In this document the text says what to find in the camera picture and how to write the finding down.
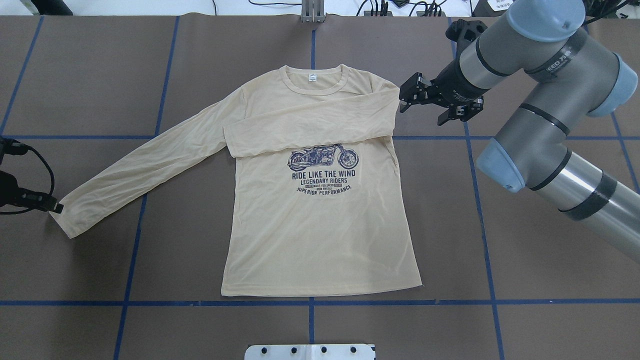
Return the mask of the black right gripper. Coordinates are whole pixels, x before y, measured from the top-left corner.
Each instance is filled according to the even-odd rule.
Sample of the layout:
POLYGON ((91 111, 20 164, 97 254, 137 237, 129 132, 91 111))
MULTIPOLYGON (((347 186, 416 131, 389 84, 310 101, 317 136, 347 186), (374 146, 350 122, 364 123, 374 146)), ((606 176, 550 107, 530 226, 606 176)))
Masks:
POLYGON ((407 79, 399 89, 398 111, 404 114, 414 105, 435 104, 446 109, 438 116, 438 126, 451 120, 467 122, 483 111, 484 93, 465 78, 460 60, 454 60, 432 80, 425 80, 420 71, 407 79))

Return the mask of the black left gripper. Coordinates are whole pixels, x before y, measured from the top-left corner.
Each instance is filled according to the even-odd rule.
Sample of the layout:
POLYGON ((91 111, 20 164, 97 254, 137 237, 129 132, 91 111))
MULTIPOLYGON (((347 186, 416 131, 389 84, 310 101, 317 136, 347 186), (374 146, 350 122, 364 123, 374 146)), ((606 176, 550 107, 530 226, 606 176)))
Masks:
POLYGON ((1 159, 4 158, 4 155, 23 156, 28 151, 32 151, 40 159, 42 164, 44 164, 50 176, 50 189, 48 193, 43 193, 19 187, 18 180, 16 180, 12 174, 2 171, 0 205, 2 207, 5 205, 20 207, 25 211, 39 210, 53 212, 54 214, 61 214, 64 209, 64 205, 59 203, 57 200, 53 200, 53 170, 41 153, 35 150, 32 146, 26 145, 9 137, 1 137, 0 144, 1 159))

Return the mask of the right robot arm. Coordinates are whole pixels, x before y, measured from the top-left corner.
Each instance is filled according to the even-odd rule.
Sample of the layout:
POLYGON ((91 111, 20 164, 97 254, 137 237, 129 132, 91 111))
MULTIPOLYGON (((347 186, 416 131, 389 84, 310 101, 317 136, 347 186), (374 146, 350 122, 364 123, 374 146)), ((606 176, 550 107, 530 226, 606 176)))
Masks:
POLYGON ((580 0, 516 0, 497 21, 459 19, 446 30, 455 57, 434 79, 414 73, 400 87, 400 112, 435 104, 438 125, 466 122, 483 95, 519 70, 537 82, 476 166, 512 193, 530 189, 567 218, 639 261, 639 195, 564 144, 585 116, 627 102, 638 75, 585 29, 580 0))

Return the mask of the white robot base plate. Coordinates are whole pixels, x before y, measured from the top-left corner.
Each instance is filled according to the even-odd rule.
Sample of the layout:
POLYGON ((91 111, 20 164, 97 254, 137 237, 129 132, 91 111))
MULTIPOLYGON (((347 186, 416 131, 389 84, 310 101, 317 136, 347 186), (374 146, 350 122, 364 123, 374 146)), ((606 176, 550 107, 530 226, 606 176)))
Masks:
POLYGON ((245 360, 375 360, 374 344, 256 344, 249 346, 245 360))

